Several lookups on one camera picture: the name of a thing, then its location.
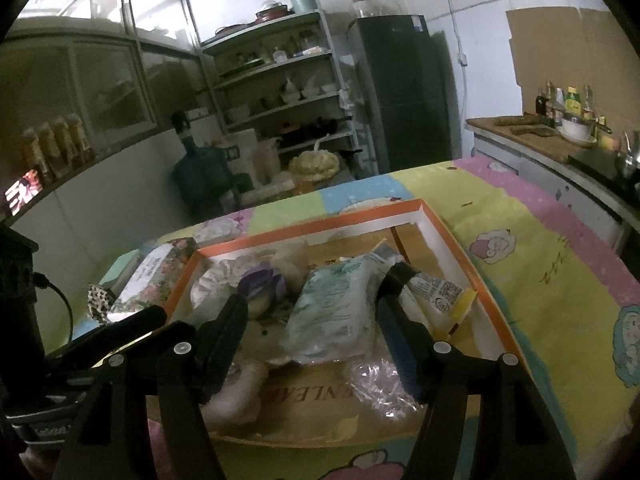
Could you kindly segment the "clear crinkled plastic bag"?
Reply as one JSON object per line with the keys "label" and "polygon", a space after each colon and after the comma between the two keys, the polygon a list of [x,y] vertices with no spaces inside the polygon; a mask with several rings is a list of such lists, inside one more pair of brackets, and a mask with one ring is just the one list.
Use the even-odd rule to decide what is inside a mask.
{"label": "clear crinkled plastic bag", "polygon": [[369,354],[356,356],[345,364],[344,376],[357,399],[380,419],[402,422],[423,413],[422,406],[402,385],[381,334],[376,335]]}

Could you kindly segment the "leopard print cloth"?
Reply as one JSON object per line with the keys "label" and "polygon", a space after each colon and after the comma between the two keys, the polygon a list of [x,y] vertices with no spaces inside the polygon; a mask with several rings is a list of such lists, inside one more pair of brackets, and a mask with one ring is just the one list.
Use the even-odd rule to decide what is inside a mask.
{"label": "leopard print cloth", "polygon": [[88,311],[89,315],[100,324],[108,324],[108,312],[111,311],[116,296],[107,288],[99,284],[90,284],[88,287]]}

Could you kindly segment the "white floral scrunchie cloth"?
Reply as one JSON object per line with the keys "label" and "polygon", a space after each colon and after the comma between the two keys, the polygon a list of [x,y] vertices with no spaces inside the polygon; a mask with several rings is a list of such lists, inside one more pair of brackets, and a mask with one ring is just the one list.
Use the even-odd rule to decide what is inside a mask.
{"label": "white floral scrunchie cloth", "polygon": [[191,287],[193,313],[216,318],[229,297],[238,291],[242,278],[250,272],[265,270],[266,266],[267,263],[250,256],[214,262]]}

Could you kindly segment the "yellow white snack packet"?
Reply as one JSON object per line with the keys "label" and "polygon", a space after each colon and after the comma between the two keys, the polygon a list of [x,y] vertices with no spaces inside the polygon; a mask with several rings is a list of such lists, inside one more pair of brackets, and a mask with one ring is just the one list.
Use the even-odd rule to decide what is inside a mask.
{"label": "yellow white snack packet", "polygon": [[378,243],[370,256],[401,281],[401,307],[411,321],[424,324],[435,338],[449,338],[469,314],[476,298],[474,289],[416,270],[386,240]]}

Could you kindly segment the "beige teddy bear pink dress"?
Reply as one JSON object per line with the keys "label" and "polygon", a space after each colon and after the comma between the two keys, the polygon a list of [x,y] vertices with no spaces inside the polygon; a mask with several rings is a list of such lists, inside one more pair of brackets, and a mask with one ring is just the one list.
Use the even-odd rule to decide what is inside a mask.
{"label": "beige teddy bear pink dress", "polygon": [[278,324],[247,323],[222,389],[201,406],[210,434],[222,434],[257,419],[262,407],[259,393],[269,371],[288,359],[280,346],[283,331]]}

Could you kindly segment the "beige teddy bear purple dress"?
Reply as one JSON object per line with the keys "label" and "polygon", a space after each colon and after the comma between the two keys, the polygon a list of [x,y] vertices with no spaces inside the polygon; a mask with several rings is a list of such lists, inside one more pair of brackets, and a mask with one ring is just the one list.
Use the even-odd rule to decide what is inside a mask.
{"label": "beige teddy bear purple dress", "polygon": [[300,240],[280,247],[250,268],[236,289],[246,301],[248,318],[257,320],[289,294],[298,295],[308,273],[308,244]]}

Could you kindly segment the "green white tissue packet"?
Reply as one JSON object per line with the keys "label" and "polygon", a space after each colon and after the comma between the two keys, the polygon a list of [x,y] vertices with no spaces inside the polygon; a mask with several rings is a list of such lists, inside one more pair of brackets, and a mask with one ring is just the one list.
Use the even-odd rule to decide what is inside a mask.
{"label": "green white tissue packet", "polygon": [[385,274],[370,254],[313,270],[286,323],[282,346],[288,356],[311,365],[369,354]]}

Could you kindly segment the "mint green tissue box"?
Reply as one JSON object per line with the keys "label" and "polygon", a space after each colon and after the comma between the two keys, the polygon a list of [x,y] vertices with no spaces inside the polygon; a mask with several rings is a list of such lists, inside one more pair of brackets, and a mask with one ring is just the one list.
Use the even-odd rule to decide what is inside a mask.
{"label": "mint green tissue box", "polygon": [[139,249],[120,255],[106,273],[100,278],[99,285],[119,294],[128,283],[142,259]]}

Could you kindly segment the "orange rimmed cardboard box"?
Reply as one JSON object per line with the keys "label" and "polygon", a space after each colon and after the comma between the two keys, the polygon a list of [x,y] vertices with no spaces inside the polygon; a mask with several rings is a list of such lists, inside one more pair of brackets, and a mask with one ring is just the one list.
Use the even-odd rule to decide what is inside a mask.
{"label": "orange rimmed cardboard box", "polygon": [[387,356],[374,317],[383,278],[373,265],[377,247],[397,252],[420,272],[474,292],[468,314],[448,330],[437,326],[415,294],[401,294],[408,317],[424,324],[433,338],[484,359],[520,350],[480,274],[423,200],[347,211],[202,247],[166,300],[169,318],[183,321],[194,311],[198,282],[208,270],[263,262],[293,247],[306,250],[309,290],[292,309],[248,324],[242,355],[265,362],[269,374],[248,421],[214,430],[215,440],[268,448],[330,448],[418,431],[421,410],[387,416],[361,401],[347,376],[349,367],[382,362]]}

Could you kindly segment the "blue water jug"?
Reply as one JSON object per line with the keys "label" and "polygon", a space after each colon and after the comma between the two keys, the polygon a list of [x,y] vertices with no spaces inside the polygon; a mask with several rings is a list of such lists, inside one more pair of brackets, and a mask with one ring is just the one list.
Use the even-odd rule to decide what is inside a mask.
{"label": "blue water jug", "polygon": [[235,186],[221,148],[197,146],[188,116],[182,110],[170,116],[186,154],[171,171],[180,197],[195,222],[222,216],[235,202]]}

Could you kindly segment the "phone showing video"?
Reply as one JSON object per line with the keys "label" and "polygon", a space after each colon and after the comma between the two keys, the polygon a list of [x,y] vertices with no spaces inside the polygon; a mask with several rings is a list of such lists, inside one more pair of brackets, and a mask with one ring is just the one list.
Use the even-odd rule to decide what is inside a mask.
{"label": "phone showing video", "polygon": [[12,216],[16,216],[43,189],[38,171],[29,170],[15,181],[4,193]]}

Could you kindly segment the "yellow bread basket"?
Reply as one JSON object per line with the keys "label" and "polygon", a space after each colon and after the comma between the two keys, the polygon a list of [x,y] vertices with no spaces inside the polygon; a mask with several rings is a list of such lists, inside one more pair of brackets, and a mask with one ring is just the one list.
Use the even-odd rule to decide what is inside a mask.
{"label": "yellow bread basket", "polygon": [[321,182],[334,177],[340,166],[340,159],[332,152],[304,151],[290,161],[288,171],[298,180]]}

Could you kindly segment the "steel kettle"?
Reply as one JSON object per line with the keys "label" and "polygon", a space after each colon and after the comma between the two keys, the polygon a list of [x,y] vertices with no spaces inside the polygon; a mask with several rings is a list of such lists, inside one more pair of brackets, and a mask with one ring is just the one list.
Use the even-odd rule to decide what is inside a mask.
{"label": "steel kettle", "polygon": [[631,179],[639,174],[640,131],[624,133],[625,147],[616,155],[615,168],[624,179]]}

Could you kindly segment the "dark grey refrigerator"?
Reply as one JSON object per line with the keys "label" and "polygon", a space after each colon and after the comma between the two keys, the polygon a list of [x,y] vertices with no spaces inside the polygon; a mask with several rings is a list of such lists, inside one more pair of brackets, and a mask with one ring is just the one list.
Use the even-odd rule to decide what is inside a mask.
{"label": "dark grey refrigerator", "polygon": [[451,156],[437,53],[421,15],[357,18],[347,32],[382,174]]}

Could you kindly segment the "cardboard wall panel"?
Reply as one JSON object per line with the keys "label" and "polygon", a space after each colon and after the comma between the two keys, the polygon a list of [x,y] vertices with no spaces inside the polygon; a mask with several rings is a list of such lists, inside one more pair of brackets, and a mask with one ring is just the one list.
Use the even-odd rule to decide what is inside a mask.
{"label": "cardboard wall panel", "polygon": [[506,18],[523,110],[533,113],[548,81],[562,89],[588,86],[594,111],[615,133],[639,128],[639,57],[613,14],[547,6]]}

